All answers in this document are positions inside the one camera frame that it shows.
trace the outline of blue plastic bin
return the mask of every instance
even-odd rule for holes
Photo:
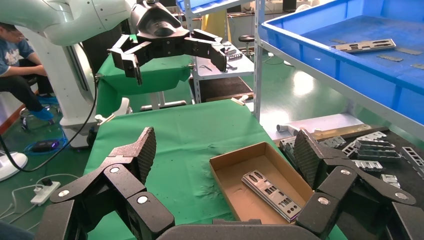
[[[261,39],[361,94],[424,124],[424,53],[349,54],[329,46],[393,39],[424,52],[424,0],[333,0],[262,24]],[[402,58],[395,62],[378,55]]]
[[[191,11],[194,12],[202,8],[211,7],[213,4],[220,4],[227,1],[228,0],[190,0]],[[177,2],[179,8],[185,13],[186,8],[184,7],[184,0],[177,0]]]

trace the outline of desk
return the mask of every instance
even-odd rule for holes
[[[116,111],[123,95],[155,93],[173,89],[179,81],[190,77],[191,58],[187,55],[155,58],[140,67],[142,85],[135,78],[125,76],[124,70],[115,67],[112,55],[104,61],[98,73],[103,75],[98,83],[96,114],[104,117]]]
[[[147,190],[180,224],[234,220],[209,167],[209,159],[259,142],[277,148],[246,106],[221,100],[117,116],[97,134],[85,174],[96,169],[115,147],[133,143],[153,126],[157,150],[147,177]],[[105,216],[90,240],[133,239],[115,212]],[[338,227],[331,240],[346,239]]]

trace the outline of wheel caster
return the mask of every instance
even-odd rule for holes
[[[20,118],[20,121],[21,121],[21,128],[24,130],[24,131],[27,131],[28,130],[28,123],[27,123],[27,118],[26,117],[21,117]]]

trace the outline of blue shirt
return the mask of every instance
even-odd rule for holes
[[[28,58],[34,50],[23,39],[19,43],[12,43],[0,39],[0,76],[8,71],[9,67],[19,67],[19,56]]]

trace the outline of man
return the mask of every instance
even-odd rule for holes
[[[37,77],[38,93],[31,90],[28,80]],[[24,35],[14,25],[0,22],[0,92],[10,92],[25,104],[31,114],[49,121],[53,115],[42,104],[57,104],[52,86],[39,57],[28,45]]]

